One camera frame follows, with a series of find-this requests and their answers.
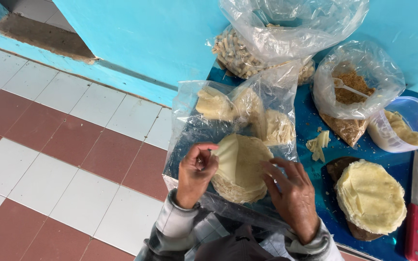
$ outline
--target dough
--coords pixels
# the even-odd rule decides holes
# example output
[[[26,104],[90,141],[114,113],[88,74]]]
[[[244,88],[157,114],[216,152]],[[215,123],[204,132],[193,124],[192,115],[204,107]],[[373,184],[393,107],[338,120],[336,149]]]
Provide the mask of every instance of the dough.
[[[266,146],[287,144],[296,137],[293,124],[286,114],[277,110],[268,109],[265,112],[267,121],[267,137],[264,140]]]
[[[235,203],[264,198],[267,187],[259,161],[274,155],[260,139],[233,133],[225,136],[211,153],[219,157],[219,169],[211,182],[222,197]]]
[[[202,113],[204,118],[223,121],[233,119],[235,110],[227,95],[212,87],[204,86],[198,92],[198,97],[196,110]]]
[[[252,88],[245,86],[235,88],[232,95],[233,98],[231,100],[236,109],[236,116],[241,118],[241,122],[247,121],[251,123],[254,136],[265,140],[267,124],[261,98]]]
[[[410,145],[418,146],[418,132],[412,131],[412,129],[404,122],[401,114],[397,111],[393,113],[385,110],[385,116],[390,123],[391,128],[400,139]]]
[[[328,138],[329,133],[330,131],[323,130],[316,138],[307,141],[306,148],[312,152],[312,159],[314,161],[321,159],[322,162],[325,163],[325,155],[322,148],[328,147],[328,142],[331,141],[331,139]]]
[[[363,159],[349,164],[336,184],[347,220],[374,234],[389,234],[406,217],[404,189],[379,164]]]

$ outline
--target finger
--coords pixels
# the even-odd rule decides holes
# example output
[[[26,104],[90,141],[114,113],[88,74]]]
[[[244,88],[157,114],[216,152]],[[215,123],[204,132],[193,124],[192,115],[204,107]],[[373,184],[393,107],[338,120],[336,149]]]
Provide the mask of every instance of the finger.
[[[286,191],[292,186],[291,182],[283,175],[283,173],[276,166],[266,161],[260,161],[260,164],[262,165],[262,168],[267,173],[270,173],[273,179],[277,181],[282,191]]]
[[[280,194],[280,191],[278,191],[278,187],[275,184],[275,181],[272,179],[271,176],[265,173],[262,175],[262,179],[266,183],[267,189],[270,192],[270,197],[272,198],[272,202],[276,204],[282,199],[282,194]]]
[[[210,151],[208,150],[201,151],[200,157],[202,158],[202,161],[204,165],[206,166],[206,164],[209,162],[209,159],[210,159]]]
[[[206,176],[208,179],[211,179],[218,169],[219,169],[219,157],[212,156],[210,157],[208,164],[206,165],[204,170],[200,171],[199,173]]]
[[[195,164],[196,158],[201,153],[201,151],[217,150],[218,148],[219,148],[219,145],[214,144],[212,142],[195,143],[193,144],[193,146],[191,146],[188,153],[186,154],[185,160],[188,161],[188,163]]]
[[[304,182],[301,178],[301,175],[298,172],[298,169],[296,169],[296,166],[294,165],[295,164],[294,161],[284,160],[279,157],[270,159],[269,161],[270,163],[277,164],[279,167],[282,167],[283,169],[285,169],[285,173],[287,174],[288,179],[291,182],[295,184]]]
[[[204,169],[204,167],[209,162],[209,158],[210,158],[210,151],[208,150],[201,151],[199,156],[196,158],[196,168],[198,170]]]
[[[304,167],[301,163],[295,163],[294,165],[296,167],[296,170],[298,170],[299,175],[302,178],[302,181],[304,181],[305,184],[312,185],[311,179],[309,178],[309,175],[304,170]]]

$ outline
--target gray jacket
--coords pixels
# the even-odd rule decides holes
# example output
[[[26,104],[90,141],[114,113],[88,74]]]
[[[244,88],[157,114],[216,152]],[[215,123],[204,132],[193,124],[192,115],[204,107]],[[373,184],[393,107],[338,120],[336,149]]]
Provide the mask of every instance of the gray jacket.
[[[135,261],[342,261],[333,237],[321,220],[315,238],[303,246],[292,230],[270,233],[257,243],[251,226],[243,224],[229,234],[213,213],[194,224],[198,205],[185,210],[175,204],[177,190],[167,195],[149,239]]]

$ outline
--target sleeve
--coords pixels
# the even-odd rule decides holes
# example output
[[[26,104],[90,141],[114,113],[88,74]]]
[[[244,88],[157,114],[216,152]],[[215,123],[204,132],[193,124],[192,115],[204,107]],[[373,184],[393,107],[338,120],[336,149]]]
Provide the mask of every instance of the sleeve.
[[[198,214],[198,203],[190,210],[175,204],[177,189],[169,192],[149,239],[135,261],[184,260],[185,253],[193,247],[193,219]]]
[[[321,226],[309,244],[303,246],[293,231],[287,231],[285,233],[285,248],[292,258],[299,261],[344,261],[332,235],[328,232],[322,219],[319,219]]]

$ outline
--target knife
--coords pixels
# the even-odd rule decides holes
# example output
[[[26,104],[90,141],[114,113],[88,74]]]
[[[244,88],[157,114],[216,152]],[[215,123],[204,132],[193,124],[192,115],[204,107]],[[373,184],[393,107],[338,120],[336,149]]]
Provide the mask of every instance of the knife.
[[[406,246],[404,255],[409,261],[418,261],[418,152],[414,151],[412,164],[411,203],[407,206]]]

